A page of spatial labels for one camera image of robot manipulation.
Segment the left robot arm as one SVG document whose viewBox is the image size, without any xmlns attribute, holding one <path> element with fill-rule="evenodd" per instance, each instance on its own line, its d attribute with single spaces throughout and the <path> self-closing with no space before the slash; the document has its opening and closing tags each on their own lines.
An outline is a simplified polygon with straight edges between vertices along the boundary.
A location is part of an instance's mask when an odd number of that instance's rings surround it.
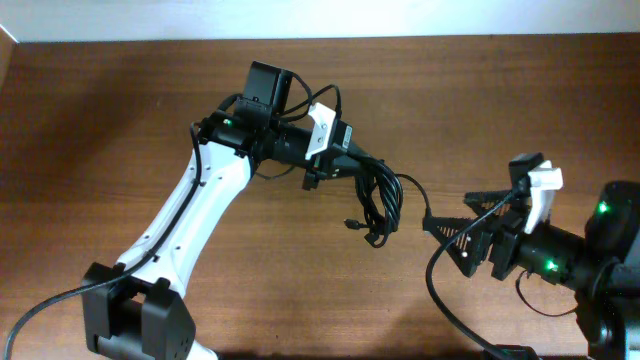
<svg viewBox="0 0 640 360">
<path fill-rule="evenodd" d="M 260 164 L 303 169 L 306 190 L 362 173 L 340 103 L 323 105 L 308 90 L 301 104 L 286 106 L 298 77 L 253 62 L 243 92 L 191 127 L 188 166 L 155 219 L 113 266 L 94 263 L 84 275 L 89 351 L 108 359 L 217 358 L 197 341 L 184 297 L 218 222 Z"/>
</svg>

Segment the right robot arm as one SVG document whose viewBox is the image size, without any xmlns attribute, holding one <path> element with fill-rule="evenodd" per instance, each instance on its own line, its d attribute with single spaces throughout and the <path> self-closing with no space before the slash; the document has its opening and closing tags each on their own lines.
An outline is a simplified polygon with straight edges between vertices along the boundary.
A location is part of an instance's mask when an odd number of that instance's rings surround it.
<svg viewBox="0 0 640 360">
<path fill-rule="evenodd" d="M 491 275 L 504 280 L 515 269 L 523 275 L 574 293 L 572 314 L 592 359 L 639 356 L 639 185 L 607 183 L 581 236 L 549 220 L 533 218 L 539 201 L 533 191 L 470 192 L 470 218 L 426 216 L 424 230 L 440 244 L 461 273 L 472 276 L 489 261 Z"/>
</svg>

